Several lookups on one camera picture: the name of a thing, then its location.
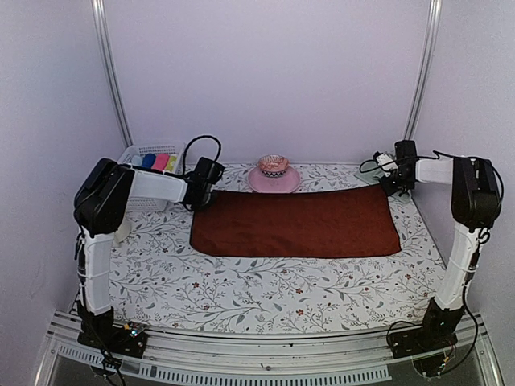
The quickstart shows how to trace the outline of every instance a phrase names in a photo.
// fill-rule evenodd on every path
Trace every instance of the floral tablecloth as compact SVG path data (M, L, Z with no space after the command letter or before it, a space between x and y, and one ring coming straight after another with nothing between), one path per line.
M355 166L295 165L298 192L362 186ZM250 191L251 165L229 165L216 188ZM131 212L133 231L111 256L118 319L246 334L299 334L386 326L422 317L444 266L415 205L389 199L402 251L389 257L210 257L189 246L192 214L169 204Z

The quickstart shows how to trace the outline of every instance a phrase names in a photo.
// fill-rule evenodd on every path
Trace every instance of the patterned bowl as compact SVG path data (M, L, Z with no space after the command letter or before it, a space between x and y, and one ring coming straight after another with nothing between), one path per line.
M271 178L281 177L286 173L286 169L290 165L288 158L281 155L266 155L259 158L259 170L266 176Z

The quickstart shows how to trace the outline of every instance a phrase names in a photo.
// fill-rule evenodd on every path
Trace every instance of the basket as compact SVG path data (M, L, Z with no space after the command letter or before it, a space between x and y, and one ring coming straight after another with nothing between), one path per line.
M132 145L129 146L122 156L118 159L118 163L130 163L132 157L139 155L152 154L177 154L172 173L180 174L182 171L182 161L184 152L184 142L169 142L167 144L158 145ZM127 201L126 211L164 211L167 201L164 199L129 199Z

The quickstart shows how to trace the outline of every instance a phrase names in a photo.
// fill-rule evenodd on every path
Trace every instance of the folded cloth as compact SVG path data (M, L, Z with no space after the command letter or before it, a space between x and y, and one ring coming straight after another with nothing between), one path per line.
M224 257L379 257L401 250L379 185L290 195L216 191L191 246Z

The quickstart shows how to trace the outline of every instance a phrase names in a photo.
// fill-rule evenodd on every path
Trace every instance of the white wall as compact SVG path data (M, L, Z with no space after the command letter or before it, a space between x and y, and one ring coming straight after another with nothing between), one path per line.
M438 149L490 158L506 195L484 247L472 297L501 363L515 384L515 2L444 2L431 76L416 141L420 154ZM452 245L450 190L417 188L416 200L442 252Z
M72 199L122 140L88 1L0 1L0 384L30 384L77 290Z
M213 133L224 161L360 162L404 132L429 4L105 2L134 141Z

